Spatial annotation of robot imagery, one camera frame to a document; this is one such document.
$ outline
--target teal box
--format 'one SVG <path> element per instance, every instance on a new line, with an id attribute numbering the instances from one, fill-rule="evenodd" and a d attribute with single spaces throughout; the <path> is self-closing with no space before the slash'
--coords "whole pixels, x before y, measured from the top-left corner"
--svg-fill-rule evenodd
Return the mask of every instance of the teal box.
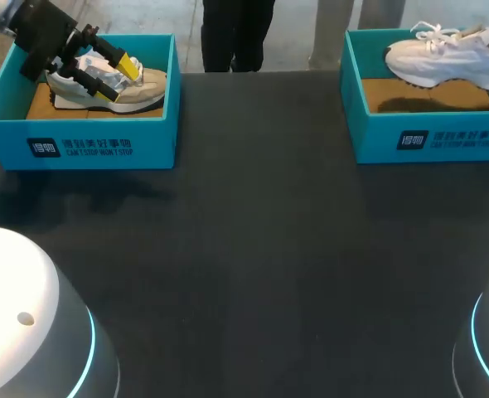
<path id="1" fill-rule="evenodd" d="M 164 169 L 175 161 L 181 76 L 173 35 L 103 35 L 143 66 L 167 72 L 161 118 L 26 120 L 36 91 L 12 46 L 0 70 L 0 163 L 6 170 Z"/>
<path id="2" fill-rule="evenodd" d="M 370 113 L 361 80 L 394 78 L 385 48 L 412 38 L 402 29 L 346 33 L 341 97 L 357 162 L 489 161 L 489 111 Z"/>

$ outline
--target black pants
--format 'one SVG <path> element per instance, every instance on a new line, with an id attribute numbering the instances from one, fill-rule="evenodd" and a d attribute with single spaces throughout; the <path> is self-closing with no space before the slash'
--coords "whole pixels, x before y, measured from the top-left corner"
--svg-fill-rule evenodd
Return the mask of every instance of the black pants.
<path id="1" fill-rule="evenodd" d="M 206 72 L 257 72 L 274 0 L 203 0 L 202 58 Z"/>

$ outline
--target yellow pad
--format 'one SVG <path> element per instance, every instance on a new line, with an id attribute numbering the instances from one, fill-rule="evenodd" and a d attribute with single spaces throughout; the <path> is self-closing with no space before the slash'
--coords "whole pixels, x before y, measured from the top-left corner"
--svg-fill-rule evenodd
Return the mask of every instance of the yellow pad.
<path id="1" fill-rule="evenodd" d="M 114 103 L 118 102 L 118 100 L 119 100 L 119 95 L 118 95 L 118 98 L 115 99 L 115 101 L 112 101 L 110 98 L 106 97 L 104 94 L 102 94 L 100 92 L 95 93 L 94 97 L 99 98 L 101 100 L 108 101 L 108 102 L 114 102 Z"/>
<path id="2" fill-rule="evenodd" d="M 136 80 L 139 76 L 138 68 L 132 63 L 126 52 L 124 53 L 123 58 L 121 58 L 121 61 L 116 69 L 127 76 L 130 80 Z"/>

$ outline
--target blue led ring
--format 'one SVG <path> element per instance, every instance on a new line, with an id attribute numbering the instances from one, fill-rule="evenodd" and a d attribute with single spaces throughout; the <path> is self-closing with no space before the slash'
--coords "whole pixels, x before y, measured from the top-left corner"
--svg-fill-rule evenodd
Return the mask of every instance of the blue led ring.
<path id="1" fill-rule="evenodd" d="M 489 369 L 487 368 L 486 363 L 482 359 L 482 355 L 480 355 L 480 351 L 478 350 L 478 345 L 477 345 L 477 337 L 475 336 L 475 314 L 477 313 L 477 307 L 478 303 L 480 303 L 480 299 L 482 298 L 482 295 L 477 300 L 477 303 L 475 304 L 475 308 L 473 309 L 473 315 L 471 316 L 471 336 L 473 339 L 473 346 L 475 347 L 475 352 L 477 353 L 478 361 L 484 368 L 484 371 L 486 372 L 487 376 L 489 377 Z"/>
<path id="2" fill-rule="evenodd" d="M 90 367 L 92 365 L 92 360 L 94 359 L 94 351 L 95 351 L 95 325 L 94 325 L 94 319 L 92 318 L 92 314 L 89 309 L 88 310 L 88 315 L 90 316 L 90 325 L 92 327 L 92 343 L 90 344 L 90 354 L 88 355 L 88 361 L 86 361 L 86 366 L 85 369 L 82 371 L 82 375 L 80 375 L 79 381 L 77 381 L 77 384 L 75 384 L 75 387 L 73 387 L 73 390 L 71 390 L 71 393 L 68 395 L 67 398 L 73 398 L 77 392 L 79 392 L 80 388 L 82 387 L 83 383 L 85 382 L 85 378 L 88 376 L 88 372 L 90 371 Z"/>

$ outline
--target logo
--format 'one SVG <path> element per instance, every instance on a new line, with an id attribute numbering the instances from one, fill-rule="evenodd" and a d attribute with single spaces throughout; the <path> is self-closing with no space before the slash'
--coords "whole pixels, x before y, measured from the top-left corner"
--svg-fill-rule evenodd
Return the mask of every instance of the logo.
<path id="1" fill-rule="evenodd" d="M 35 158 L 59 158 L 61 156 L 53 138 L 28 138 L 27 143 Z"/>
<path id="2" fill-rule="evenodd" d="M 406 130 L 401 133 L 397 143 L 398 151 L 423 149 L 427 141 L 428 130 Z"/>

